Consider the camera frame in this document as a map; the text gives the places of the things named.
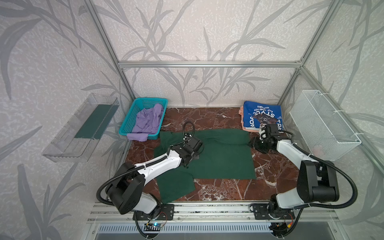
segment metal frame beam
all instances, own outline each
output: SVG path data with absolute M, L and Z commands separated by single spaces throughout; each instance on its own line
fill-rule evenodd
M 298 68 L 298 61 L 121 61 L 120 68 Z
M 304 66 L 304 64 L 308 61 L 311 53 L 313 52 L 316 45 L 319 43 L 321 37 L 324 35 L 325 31 L 327 30 L 328 26 L 330 25 L 331 21 L 335 17 L 337 11 L 339 10 L 341 4 L 343 3 L 343 0 L 333 0 L 331 4 L 329 5 L 327 12 L 325 13 L 323 19 L 321 20 L 320 25 L 317 27 L 317 30 L 315 34 L 313 35 L 307 49 L 304 52 L 303 57 L 300 59 L 301 65 Z M 291 76 L 291 79 L 289 80 L 287 86 L 285 87 L 283 94 L 281 95 L 278 105 L 281 105 L 285 98 L 288 96 L 289 91 L 293 87 L 293 85 L 296 82 L 296 79 L 298 77 L 298 69 L 294 72 L 294 74 Z
M 298 70 L 298 73 L 302 75 L 307 82 L 316 90 L 320 90 L 322 93 L 327 93 L 327 91 L 323 88 L 321 84 L 315 79 L 315 77 L 305 68 L 301 67 Z M 332 104 L 332 106 L 336 110 L 341 110 L 339 113 L 344 118 L 344 120 L 347 122 L 347 124 L 352 128 L 354 132 L 360 133 L 360 128 L 355 124 L 355 122 L 348 116 L 347 113 L 342 111 L 343 109 L 336 103 L 336 101 L 329 95 L 324 94 L 324 96 L 329 100 L 329 102 Z M 383 155 L 375 148 L 373 143 L 364 135 L 359 135 L 359 138 L 361 140 L 361 148 L 365 155 L 371 160 L 374 166 L 376 166 L 379 171 L 384 175 L 384 157 Z
M 85 7 L 91 17 L 92 22 L 94 23 L 97 32 L 99 33 L 101 40 L 104 44 L 104 46 L 107 49 L 108 55 L 110 56 L 112 63 L 114 67 L 116 68 L 117 74 L 120 77 L 120 80 L 122 81 L 125 89 L 127 90 L 129 96 L 131 97 L 132 101 L 135 100 L 135 95 L 133 94 L 133 91 L 129 85 L 129 82 L 127 81 L 127 78 L 125 77 L 122 69 L 119 67 L 118 59 L 116 58 L 115 52 L 112 49 L 112 45 L 109 42 L 109 39 L 107 37 L 106 32 L 104 31 L 103 25 L 101 24 L 99 15 L 97 13 L 96 7 L 93 4 L 92 0 L 83 0 L 85 3 Z

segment brown marble table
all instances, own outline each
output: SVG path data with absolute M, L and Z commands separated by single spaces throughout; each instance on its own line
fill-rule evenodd
M 181 131 L 186 120 L 194 122 L 196 130 L 241 129 L 238 108 L 168 108 L 161 131 Z M 133 141 L 126 161 L 148 161 L 153 158 L 153 149 L 159 145 L 160 139 Z M 296 186 L 298 169 L 282 154 L 262 154 L 252 149 L 252 157 L 257 179 L 195 179 L 196 190 L 177 201 L 269 200 L 272 194 L 285 192 Z M 144 187 L 144 192 L 152 193 L 160 199 L 155 179 Z

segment white wire mesh basket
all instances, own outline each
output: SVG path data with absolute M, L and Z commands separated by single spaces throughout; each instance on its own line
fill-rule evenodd
M 311 153 L 334 161 L 361 144 L 356 133 L 319 90 L 304 90 L 290 112 Z

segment wall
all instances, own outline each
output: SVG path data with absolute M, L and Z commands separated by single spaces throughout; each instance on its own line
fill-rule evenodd
M 94 1 L 120 61 L 296 61 L 330 2 Z M 276 102 L 293 69 L 135 68 L 125 73 L 136 96 L 164 97 L 171 106 L 239 106 L 244 100 Z
M 344 1 L 305 67 L 383 153 L 384 1 Z M 285 100 L 283 108 L 289 102 Z M 356 183 L 357 201 L 336 210 L 351 240 L 384 235 L 384 178 L 360 147 L 335 162 Z M 351 196 L 339 177 L 340 200 Z
M 0 239 L 79 239 L 115 170 L 128 94 L 82 1 L 0 1 Z M 87 163 L 43 149 L 90 93 L 120 107 Z

